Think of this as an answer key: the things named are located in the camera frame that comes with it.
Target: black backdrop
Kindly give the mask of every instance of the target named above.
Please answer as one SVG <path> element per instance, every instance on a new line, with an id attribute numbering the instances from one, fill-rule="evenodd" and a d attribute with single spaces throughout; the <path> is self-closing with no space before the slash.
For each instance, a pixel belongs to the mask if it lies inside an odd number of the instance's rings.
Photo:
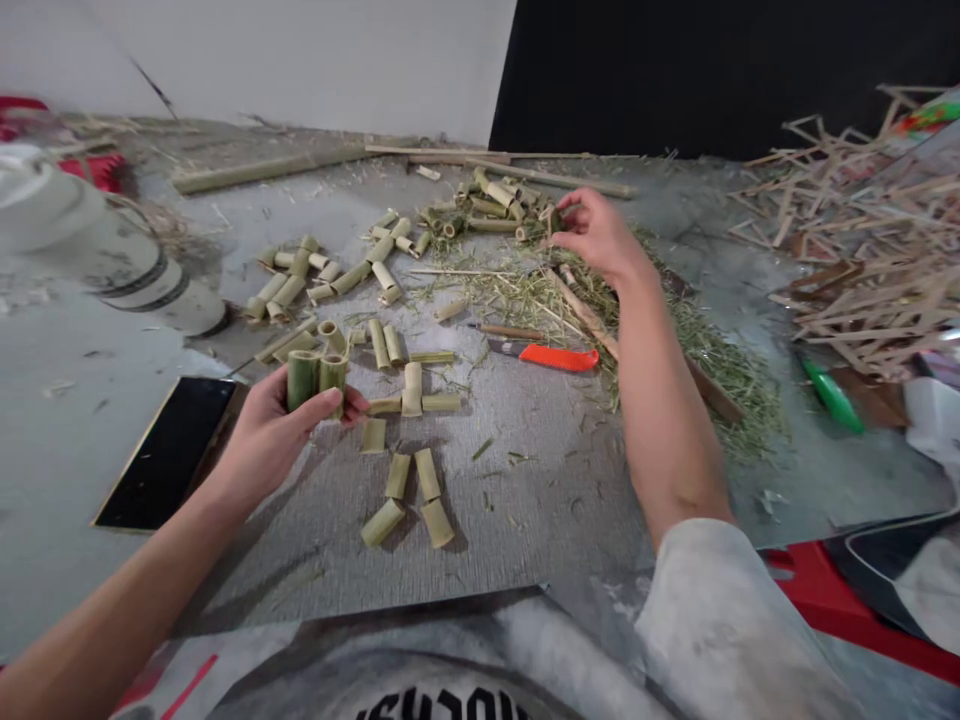
<path id="1" fill-rule="evenodd" d="M 518 0 L 490 147 L 716 155 L 872 133 L 891 85 L 960 82 L 960 2 Z"/>

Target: white sleeve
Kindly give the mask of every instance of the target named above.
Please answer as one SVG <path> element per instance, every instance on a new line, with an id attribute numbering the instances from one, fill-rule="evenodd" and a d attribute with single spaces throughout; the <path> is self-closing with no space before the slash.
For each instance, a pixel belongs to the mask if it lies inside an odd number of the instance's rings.
<path id="1" fill-rule="evenodd" d="M 672 527 L 636 623 L 650 680 L 697 718 L 858 718 L 816 636 L 738 528 Z"/>

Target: box cutter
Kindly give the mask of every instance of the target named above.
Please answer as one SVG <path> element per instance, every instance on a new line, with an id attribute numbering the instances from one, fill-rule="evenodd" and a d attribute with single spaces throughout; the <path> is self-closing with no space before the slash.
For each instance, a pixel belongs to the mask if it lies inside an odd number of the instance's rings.
<path id="1" fill-rule="evenodd" d="M 547 367 L 567 370 L 569 372 L 586 372 L 587 370 L 592 370 L 600 361 L 600 353 L 596 350 L 591 350 L 588 353 L 578 353 L 572 350 L 543 347 L 542 345 L 489 339 L 487 340 L 487 344 L 491 350 L 501 355 L 512 355 L 513 357 L 520 358 L 524 362 L 546 365 Z"/>

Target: bamboo stick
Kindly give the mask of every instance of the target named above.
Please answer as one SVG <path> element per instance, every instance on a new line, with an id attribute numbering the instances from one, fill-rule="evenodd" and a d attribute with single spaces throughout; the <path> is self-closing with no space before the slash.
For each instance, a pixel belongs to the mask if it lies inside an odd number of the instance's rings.
<path id="1" fill-rule="evenodd" d="M 629 200 L 633 197 L 634 189 L 629 185 L 617 185 L 616 183 L 601 182 L 589 178 L 569 177 L 566 175 L 554 175 L 552 173 L 539 172 L 537 170 L 527 170 L 526 168 L 512 167 L 510 165 L 501 165 L 500 163 L 490 162 L 489 160 L 478 160 L 476 165 L 492 170 L 500 175 L 508 177 L 526 178 L 543 185 L 553 185 L 554 187 L 577 189 L 581 187 L 593 188 L 599 193 L 610 195 L 612 197 Z"/>

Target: work surface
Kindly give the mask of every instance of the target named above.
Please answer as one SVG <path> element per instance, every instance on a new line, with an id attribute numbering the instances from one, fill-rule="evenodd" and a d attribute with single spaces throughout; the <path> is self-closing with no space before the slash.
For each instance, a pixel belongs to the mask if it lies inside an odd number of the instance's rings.
<path id="1" fill-rule="evenodd" d="M 186 153 L 170 137 L 156 140 L 162 148 L 151 143 L 137 145 L 144 153 L 137 171 L 142 199 L 189 219 L 199 240 L 185 264 L 239 304 L 266 280 L 252 262 L 265 245 L 310 233 L 350 266 L 366 251 L 358 236 L 385 208 L 411 215 L 417 205 L 450 197 L 461 177 L 457 168 L 442 168 L 443 180 L 433 183 L 405 175 L 399 160 L 378 160 L 188 200 L 164 174 L 167 156 Z M 268 141 L 262 144 L 261 152 L 271 150 Z M 699 289 L 705 314 L 769 362 L 790 437 L 772 439 L 773 463 L 728 469 L 735 511 L 757 546 L 949 506 L 951 491 L 939 469 L 899 434 L 843 435 L 811 399 L 789 347 L 787 313 L 766 299 L 798 269 L 718 237 L 740 220 L 738 207 L 724 198 L 749 182 L 738 165 L 594 160 L 549 167 L 638 188 L 635 200 L 619 203 L 623 213 L 659 235 L 662 258 Z M 480 255 L 498 244 L 470 243 L 489 244 Z M 431 279 L 405 271 L 431 260 L 429 253 L 420 263 L 395 253 L 389 264 L 410 289 Z M 88 523 L 175 378 L 223 374 L 276 334 L 240 323 L 183 349 L 176 333 L 150 330 L 143 317 L 111 311 L 7 261 L 5 272 L 14 271 L 5 297 L 15 311 L 0 321 L 4 654 L 22 649 L 142 544 L 142 536 Z M 378 310 L 376 296 L 375 282 L 368 281 L 322 306 L 320 316 L 344 322 Z M 436 302 L 455 296 L 455 288 L 444 289 Z M 402 452 L 433 449 L 457 539 L 432 550 L 423 522 L 411 512 L 382 549 L 367 549 L 359 531 L 382 504 L 389 454 L 360 456 L 359 429 L 324 424 L 287 484 L 244 527 L 202 587 L 180 632 L 352 613 L 653 563 L 627 477 L 619 418 L 589 399 L 601 395 L 599 381 L 504 357 L 473 368 L 482 337 L 456 323 L 438 326 L 432 308 L 408 300 L 380 317 L 398 327 L 408 351 L 455 350 L 460 359 L 446 378 L 470 393 L 425 373 L 425 392 L 461 392 L 463 411 L 387 416 L 387 444 L 399 443 Z M 256 380 L 264 373 L 251 366 L 243 375 Z M 76 385 L 45 398 L 43 388 L 57 380 Z M 349 381 L 372 398 L 397 394 L 403 384 L 401 375 L 377 372 L 369 350 L 355 351 Z M 471 460 L 488 438 L 490 448 Z M 518 461 L 511 452 L 530 459 Z M 421 504 L 414 485 L 411 508 Z M 765 490 L 786 500 L 772 517 L 757 499 Z"/>

